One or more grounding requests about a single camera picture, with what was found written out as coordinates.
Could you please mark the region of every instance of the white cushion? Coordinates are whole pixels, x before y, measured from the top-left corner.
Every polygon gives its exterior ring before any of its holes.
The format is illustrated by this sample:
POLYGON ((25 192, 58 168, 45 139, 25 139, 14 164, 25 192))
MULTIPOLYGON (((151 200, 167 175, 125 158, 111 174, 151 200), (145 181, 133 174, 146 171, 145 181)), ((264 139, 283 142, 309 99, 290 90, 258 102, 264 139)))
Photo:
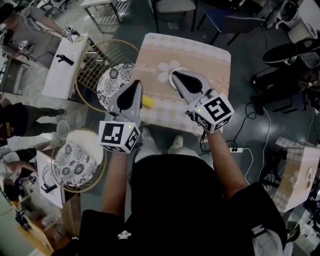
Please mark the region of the white cushion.
POLYGON ((178 13, 196 9, 191 0, 161 0, 156 3, 158 13, 178 13))

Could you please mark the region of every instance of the white flower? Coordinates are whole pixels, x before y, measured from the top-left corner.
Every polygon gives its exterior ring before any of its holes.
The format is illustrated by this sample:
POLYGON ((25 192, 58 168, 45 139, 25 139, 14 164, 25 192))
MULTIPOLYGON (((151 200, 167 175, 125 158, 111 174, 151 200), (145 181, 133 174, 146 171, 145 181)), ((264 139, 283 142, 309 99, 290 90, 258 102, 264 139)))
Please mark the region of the white flower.
POLYGON ((163 72, 158 75, 158 80, 162 83, 168 81, 170 72, 179 67, 180 67, 180 63, 177 60, 171 60, 170 65, 167 63, 161 62, 158 65, 158 69, 163 72))

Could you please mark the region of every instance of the white shoe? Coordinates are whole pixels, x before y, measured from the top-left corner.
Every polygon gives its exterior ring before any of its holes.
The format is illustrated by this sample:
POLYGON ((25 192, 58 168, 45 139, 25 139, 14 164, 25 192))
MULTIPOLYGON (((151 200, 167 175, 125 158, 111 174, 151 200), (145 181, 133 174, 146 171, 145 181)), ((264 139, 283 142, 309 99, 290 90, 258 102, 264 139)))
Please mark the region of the white shoe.
POLYGON ((174 140, 171 148, 178 149, 184 145, 184 138, 181 135, 177 135, 174 140))
POLYGON ((143 140, 145 140, 147 138, 151 138, 152 139, 150 130, 148 128, 145 128, 145 127, 142 129, 141 136, 142 136, 143 140))

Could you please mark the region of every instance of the white pants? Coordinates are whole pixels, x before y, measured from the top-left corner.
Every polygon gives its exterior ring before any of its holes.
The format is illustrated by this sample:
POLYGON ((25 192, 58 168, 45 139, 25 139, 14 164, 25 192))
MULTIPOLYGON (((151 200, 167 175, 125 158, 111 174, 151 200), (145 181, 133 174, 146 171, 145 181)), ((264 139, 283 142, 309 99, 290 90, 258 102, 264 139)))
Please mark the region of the white pants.
MULTIPOLYGON (((178 154, 200 158, 195 151, 184 146, 176 148, 175 145, 172 145, 168 150, 168 154, 178 154)), ((134 162, 136 163, 142 158, 152 155, 161 155, 161 152, 157 149, 154 139, 150 136, 146 136, 143 139, 143 145, 139 149, 139 152, 136 155, 134 162)))

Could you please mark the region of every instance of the gray t-shirt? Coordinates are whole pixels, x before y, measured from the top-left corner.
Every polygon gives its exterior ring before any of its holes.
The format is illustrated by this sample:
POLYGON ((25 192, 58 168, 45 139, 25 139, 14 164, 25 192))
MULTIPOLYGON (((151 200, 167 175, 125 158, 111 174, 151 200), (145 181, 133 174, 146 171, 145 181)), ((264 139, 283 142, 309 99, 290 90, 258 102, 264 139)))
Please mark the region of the gray t-shirt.
POLYGON ((30 54, 36 60, 44 55, 50 45, 53 35, 41 28, 36 22, 39 22, 45 12, 35 6, 25 8, 18 14, 17 26, 14 29, 12 42, 8 45, 2 45, 2 48, 8 55, 13 56, 19 51, 19 45, 22 41, 34 44, 33 52, 30 54))

